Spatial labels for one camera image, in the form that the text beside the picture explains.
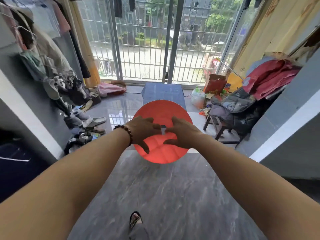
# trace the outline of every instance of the beaded bracelet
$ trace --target beaded bracelet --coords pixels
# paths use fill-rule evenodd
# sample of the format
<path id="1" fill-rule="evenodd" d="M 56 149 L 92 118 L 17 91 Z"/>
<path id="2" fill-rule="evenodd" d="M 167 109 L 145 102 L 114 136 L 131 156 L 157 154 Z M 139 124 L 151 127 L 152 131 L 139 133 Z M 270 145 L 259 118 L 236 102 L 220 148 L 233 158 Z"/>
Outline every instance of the beaded bracelet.
<path id="1" fill-rule="evenodd" d="M 124 130 L 129 134 L 129 136 L 130 136 L 130 143 L 129 143 L 128 147 L 131 146 L 131 144 L 132 144 L 132 134 L 131 134 L 131 131 L 128 129 L 128 127 L 126 127 L 126 126 L 124 126 L 124 125 L 116 125 L 113 129 L 115 130 L 115 129 L 119 128 L 119 127 L 121 127 L 122 129 L 124 129 Z"/>

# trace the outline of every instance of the dark wooden stool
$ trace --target dark wooden stool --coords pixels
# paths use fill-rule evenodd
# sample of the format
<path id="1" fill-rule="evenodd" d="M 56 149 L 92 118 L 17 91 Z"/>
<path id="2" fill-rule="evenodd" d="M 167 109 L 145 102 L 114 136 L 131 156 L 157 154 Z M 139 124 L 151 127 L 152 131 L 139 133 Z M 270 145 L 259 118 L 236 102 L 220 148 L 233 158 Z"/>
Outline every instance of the dark wooden stool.
<path id="1" fill-rule="evenodd" d="M 205 131 L 208 127 L 208 125 L 213 125 L 214 129 L 216 131 L 216 136 L 215 136 L 215 140 L 218 140 L 220 138 L 220 136 L 222 135 L 222 133 L 224 132 L 224 130 L 228 130 L 229 133 L 231 133 L 232 131 L 232 126 L 227 124 L 224 121 L 221 121 L 219 119 L 219 117 L 214 116 L 214 115 L 209 115 L 207 116 L 204 126 L 203 126 L 203 130 Z M 222 144 L 239 144 L 241 142 L 241 139 L 239 141 L 220 141 Z"/>

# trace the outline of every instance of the marble floor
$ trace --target marble floor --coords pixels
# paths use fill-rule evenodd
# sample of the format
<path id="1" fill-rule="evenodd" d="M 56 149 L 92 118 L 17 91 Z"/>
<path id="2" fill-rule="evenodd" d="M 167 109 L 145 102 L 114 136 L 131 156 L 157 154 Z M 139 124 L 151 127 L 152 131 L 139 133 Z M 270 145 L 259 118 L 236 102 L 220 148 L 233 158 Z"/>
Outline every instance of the marble floor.
<path id="1" fill-rule="evenodd" d="M 184 92 L 187 111 L 202 128 L 204 116 L 187 97 L 191 92 Z M 103 99 L 87 113 L 106 117 L 100 126 L 111 131 L 133 118 L 142 104 L 139 87 L 130 88 L 123 95 Z M 212 125 L 207 133 L 215 134 Z M 134 210 L 141 213 L 150 240 L 266 239 L 199 153 L 189 151 L 174 163 L 156 164 L 144 160 L 133 147 L 124 151 L 68 239 L 128 239 Z"/>

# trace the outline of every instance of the foot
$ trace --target foot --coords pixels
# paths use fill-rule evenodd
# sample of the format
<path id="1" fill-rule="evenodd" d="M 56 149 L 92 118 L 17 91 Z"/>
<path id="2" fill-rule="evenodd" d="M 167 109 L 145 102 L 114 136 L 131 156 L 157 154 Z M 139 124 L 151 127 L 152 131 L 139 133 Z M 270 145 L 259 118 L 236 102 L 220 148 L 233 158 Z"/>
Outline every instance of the foot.
<path id="1" fill-rule="evenodd" d="M 130 228 L 133 229 L 136 224 L 142 224 L 141 216 L 137 211 L 132 213 L 130 217 L 130 222 L 129 222 Z"/>

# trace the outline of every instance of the blue tablecloth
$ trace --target blue tablecloth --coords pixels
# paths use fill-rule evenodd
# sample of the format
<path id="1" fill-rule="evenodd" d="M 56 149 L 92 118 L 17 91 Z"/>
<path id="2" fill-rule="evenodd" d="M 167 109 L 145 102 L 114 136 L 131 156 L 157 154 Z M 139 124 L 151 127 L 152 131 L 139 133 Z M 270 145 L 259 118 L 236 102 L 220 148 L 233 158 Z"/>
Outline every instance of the blue tablecloth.
<path id="1" fill-rule="evenodd" d="M 146 85 L 141 91 L 143 104 L 154 100 L 169 100 L 179 104 L 186 109 L 184 102 L 183 90 L 179 84 L 163 84 L 159 82 L 146 82 Z"/>

